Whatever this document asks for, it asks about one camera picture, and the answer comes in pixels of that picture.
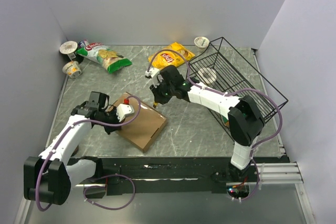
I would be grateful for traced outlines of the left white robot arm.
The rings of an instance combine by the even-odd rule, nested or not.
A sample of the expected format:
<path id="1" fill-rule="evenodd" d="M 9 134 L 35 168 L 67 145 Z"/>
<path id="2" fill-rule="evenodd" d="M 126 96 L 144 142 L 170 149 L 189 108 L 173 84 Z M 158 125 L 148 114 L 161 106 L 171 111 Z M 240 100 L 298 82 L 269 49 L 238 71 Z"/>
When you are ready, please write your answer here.
<path id="1" fill-rule="evenodd" d="M 110 134 L 121 128 L 117 108 L 107 112 L 107 94 L 92 91 L 89 99 L 76 106 L 64 129 L 37 157 L 28 157 L 24 162 L 24 198 L 49 205 L 62 205 L 73 186 L 85 179 L 98 183 L 104 170 L 99 158 L 84 157 L 69 166 L 73 152 L 94 125 L 102 125 Z"/>

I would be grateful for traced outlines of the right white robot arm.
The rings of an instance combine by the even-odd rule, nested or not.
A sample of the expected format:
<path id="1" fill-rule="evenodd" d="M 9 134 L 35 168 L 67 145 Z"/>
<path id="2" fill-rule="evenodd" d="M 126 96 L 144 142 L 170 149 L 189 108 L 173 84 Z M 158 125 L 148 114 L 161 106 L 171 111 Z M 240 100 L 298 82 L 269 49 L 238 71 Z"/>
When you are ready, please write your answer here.
<path id="1" fill-rule="evenodd" d="M 228 121 L 234 140 L 229 174 L 235 181 L 243 180 L 251 163 L 252 145 L 265 126 L 265 120 L 255 100 L 249 95 L 241 98 L 222 93 L 189 76 L 185 79 L 177 67 L 172 65 L 162 70 L 148 68 L 145 77 L 152 80 L 150 90 L 154 95 L 155 106 L 167 104 L 172 97 L 176 97 L 202 105 Z"/>

